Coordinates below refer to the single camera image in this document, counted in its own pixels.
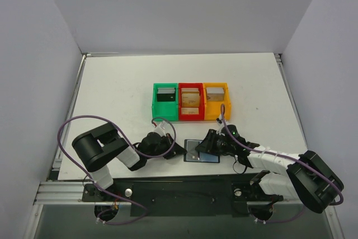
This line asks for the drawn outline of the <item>black leather card holder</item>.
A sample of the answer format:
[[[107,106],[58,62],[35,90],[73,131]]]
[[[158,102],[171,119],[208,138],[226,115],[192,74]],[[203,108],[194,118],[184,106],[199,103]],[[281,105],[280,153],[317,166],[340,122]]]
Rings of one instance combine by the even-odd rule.
[[[197,151],[196,147],[200,143],[201,140],[185,139],[184,149],[187,152],[183,156],[183,161],[191,163],[220,163],[219,156]]]

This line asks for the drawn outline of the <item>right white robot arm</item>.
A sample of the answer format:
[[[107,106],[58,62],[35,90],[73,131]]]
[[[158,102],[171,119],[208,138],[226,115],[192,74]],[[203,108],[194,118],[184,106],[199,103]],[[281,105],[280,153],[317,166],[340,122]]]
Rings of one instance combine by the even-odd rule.
[[[247,141],[232,124],[210,129],[195,150],[200,154],[231,156],[244,167],[259,169],[249,181],[252,195],[299,199],[315,213],[343,202],[342,181],[313,151],[301,154],[274,151]]]

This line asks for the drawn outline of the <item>dark grey credit card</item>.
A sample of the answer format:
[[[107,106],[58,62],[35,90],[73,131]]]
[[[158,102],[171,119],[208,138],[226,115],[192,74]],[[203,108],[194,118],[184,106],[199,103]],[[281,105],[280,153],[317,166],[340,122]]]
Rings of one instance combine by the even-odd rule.
[[[200,140],[187,139],[185,140],[185,148],[187,153],[185,155],[185,160],[189,162],[199,162],[200,154],[195,149],[201,143]]]

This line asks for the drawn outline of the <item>blue credit card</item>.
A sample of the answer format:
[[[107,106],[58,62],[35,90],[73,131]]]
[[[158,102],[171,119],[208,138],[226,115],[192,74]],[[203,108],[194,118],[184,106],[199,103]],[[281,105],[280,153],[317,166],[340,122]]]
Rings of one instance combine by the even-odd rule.
[[[199,161],[205,163],[219,163],[220,157],[208,153],[199,153]]]

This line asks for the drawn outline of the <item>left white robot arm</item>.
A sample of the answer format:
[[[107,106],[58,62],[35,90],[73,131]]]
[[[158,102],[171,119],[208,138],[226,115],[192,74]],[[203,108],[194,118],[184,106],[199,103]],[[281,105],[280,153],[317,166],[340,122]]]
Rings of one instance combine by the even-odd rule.
[[[164,122],[133,147],[129,146],[111,123],[79,135],[72,141],[72,147],[91,178],[103,189],[108,189],[114,183],[107,166],[114,158],[130,171],[136,171],[154,156],[170,160],[187,153],[187,150],[174,141],[170,133],[165,132]]]

